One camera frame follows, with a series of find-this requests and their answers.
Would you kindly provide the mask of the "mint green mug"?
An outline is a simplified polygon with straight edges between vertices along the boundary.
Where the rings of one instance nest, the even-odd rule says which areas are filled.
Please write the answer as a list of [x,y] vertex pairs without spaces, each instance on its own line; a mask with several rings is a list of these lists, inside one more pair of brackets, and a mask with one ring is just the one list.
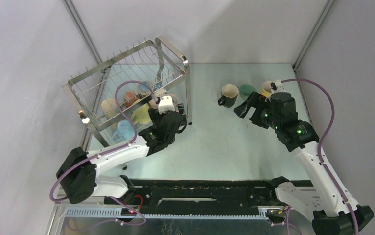
[[244,84],[238,87],[239,95],[243,100],[247,100],[247,98],[252,94],[252,92],[255,92],[256,89],[254,86],[249,84]]

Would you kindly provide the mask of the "black mug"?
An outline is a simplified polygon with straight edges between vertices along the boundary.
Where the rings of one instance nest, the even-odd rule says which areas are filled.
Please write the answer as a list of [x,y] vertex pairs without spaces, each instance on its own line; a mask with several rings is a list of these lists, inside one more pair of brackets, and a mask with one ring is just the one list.
[[218,105],[226,108],[232,107],[239,95],[239,89],[236,85],[226,84],[221,89],[221,97],[218,100]]

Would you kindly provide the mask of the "yellow mug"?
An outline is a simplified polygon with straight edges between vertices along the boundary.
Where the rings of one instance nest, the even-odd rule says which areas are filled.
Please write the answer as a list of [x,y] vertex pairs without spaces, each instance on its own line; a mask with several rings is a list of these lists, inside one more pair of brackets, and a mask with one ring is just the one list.
[[275,85],[274,81],[263,82],[262,88],[261,88],[261,94],[264,97],[269,97],[273,93],[274,89],[272,88],[272,85]]

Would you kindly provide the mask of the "light blue mug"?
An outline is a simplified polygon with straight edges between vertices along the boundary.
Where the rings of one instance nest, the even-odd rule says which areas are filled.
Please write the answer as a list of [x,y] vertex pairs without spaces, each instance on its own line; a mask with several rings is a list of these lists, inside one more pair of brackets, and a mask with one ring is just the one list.
[[128,141],[134,137],[134,129],[127,120],[120,121],[115,131],[112,133],[112,139],[115,142]]

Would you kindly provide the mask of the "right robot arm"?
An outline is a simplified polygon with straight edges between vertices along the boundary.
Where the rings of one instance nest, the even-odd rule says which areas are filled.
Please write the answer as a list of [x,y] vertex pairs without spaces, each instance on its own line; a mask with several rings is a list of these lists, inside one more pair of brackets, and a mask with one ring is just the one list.
[[362,206],[348,192],[320,147],[320,140],[312,125],[298,118],[296,101],[290,93],[278,92],[265,97],[257,92],[234,113],[249,118],[252,124],[272,128],[277,139],[285,145],[302,165],[314,191],[296,187],[288,179],[271,180],[265,190],[265,200],[272,205],[279,202],[294,208],[311,222],[317,235],[357,235],[371,221],[374,213],[370,206]]

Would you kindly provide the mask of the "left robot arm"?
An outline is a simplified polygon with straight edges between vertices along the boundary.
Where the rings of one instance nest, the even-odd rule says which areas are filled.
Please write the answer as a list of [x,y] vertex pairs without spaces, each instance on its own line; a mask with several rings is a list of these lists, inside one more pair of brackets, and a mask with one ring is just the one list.
[[114,197],[123,204],[134,200],[134,186],[127,176],[108,177],[104,173],[164,150],[174,143],[175,135],[182,133],[188,124],[183,104],[178,104],[175,111],[161,114],[157,109],[150,108],[148,113],[152,126],[140,131],[128,142],[89,152],[77,147],[68,154],[56,173],[65,199],[71,204],[96,196]]

